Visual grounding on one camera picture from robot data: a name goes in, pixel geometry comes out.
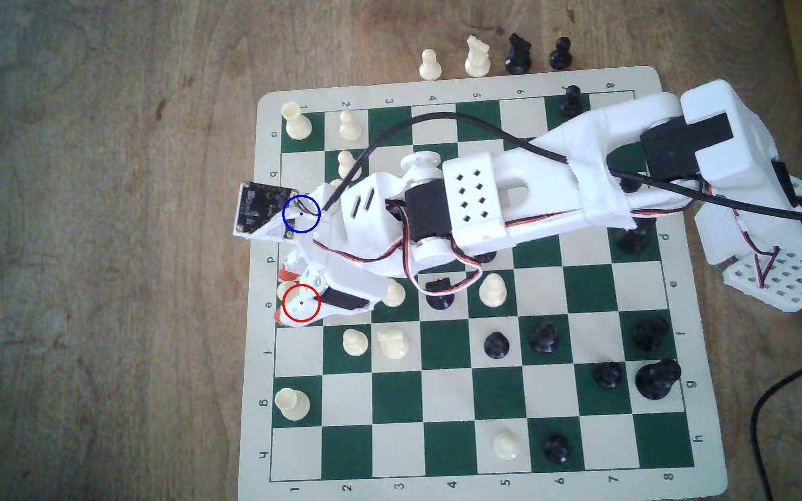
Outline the white plastic gripper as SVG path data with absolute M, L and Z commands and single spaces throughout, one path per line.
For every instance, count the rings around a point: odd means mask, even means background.
M 371 309 L 388 290 L 388 279 L 404 275 L 402 251 L 379 256 L 402 237 L 402 224 L 387 209 L 387 199 L 403 199 L 405 180 L 375 173 L 342 193 L 319 223 L 314 245 L 280 245 L 277 279 L 308 282 L 329 315 Z M 274 311 L 277 325 L 301 327 L 322 321 L 320 297 L 312 290 L 279 290 Z

